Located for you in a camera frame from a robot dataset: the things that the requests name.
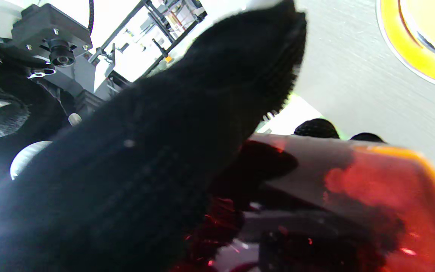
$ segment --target grey surface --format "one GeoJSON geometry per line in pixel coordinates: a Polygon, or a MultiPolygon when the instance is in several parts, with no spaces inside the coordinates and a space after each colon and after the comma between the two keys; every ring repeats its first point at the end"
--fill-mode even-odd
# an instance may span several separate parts
{"type": "Polygon", "coordinates": [[[395,57],[375,0],[299,0],[309,35],[296,93],[345,134],[369,131],[435,164],[435,85],[395,57]]]}

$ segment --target metal rod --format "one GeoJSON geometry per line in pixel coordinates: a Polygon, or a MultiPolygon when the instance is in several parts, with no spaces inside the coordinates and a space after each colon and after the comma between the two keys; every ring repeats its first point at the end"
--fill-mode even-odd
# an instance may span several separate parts
{"type": "MultiPolygon", "coordinates": [[[[194,29],[195,26],[197,26],[199,24],[199,22],[194,21],[187,29],[186,31],[184,31],[184,33],[182,33],[182,35],[179,36],[179,38],[177,38],[177,40],[171,44],[171,46],[169,46],[169,48],[167,48],[165,51],[169,54],[188,34],[189,32],[191,32],[191,30],[194,29]]],[[[142,77],[146,77],[148,74],[150,74],[150,72],[152,72],[153,69],[155,69],[157,67],[157,65],[159,65],[160,62],[162,62],[162,60],[164,59],[163,55],[160,55],[156,61],[137,79],[141,79],[142,77]]]]}
{"type": "Polygon", "coordinates": [[[112,42],[112,40],[114,40],[114,38],[119,34],[119,32],[128,24],[128,22],[130,22],[130,20],[135,16],[135,14],[137,14],[137,12],[142,9],[142,7],[145,6],[145,3],[148,0],[140,0],[140,2],[138,2],[138,4],[133,8],[133,10],[126,16],[126,18],[119,24],[119,26],[117,26],[117,28],[114,30],[114,32],[110,35],[109,38],[107,38],[107,40],[103,43],[102,46],[100,46],[99,48],[97,48],[97,53],[95,53],[95,55],[92,55],[89,59],[88,62],[92,63],[95,61],[95,59],[101,55],[103,53],[103,51],[105,50],[105,48],[107,48],[108,45],[110,45],[110,43],[112,42]]]}
{"type": "Polygon", "coordinates": [[[169,41],[171,43],[176,41],[171,36],[171,33],[169,32],[169,30],[165,28],[164,24],[162,24],[162,22],[160,21],[159,18],[157,18],[154,14],[152,14],[152,12],[149,12],[148,15],[149,15],[150,19],[152,19],[152,21],[154,21],[154,23],[157,25],[157,27],[160,29],[160,31],[162,31],[162,33],[164,33],[164,35],[169,39],[169,41]]]}

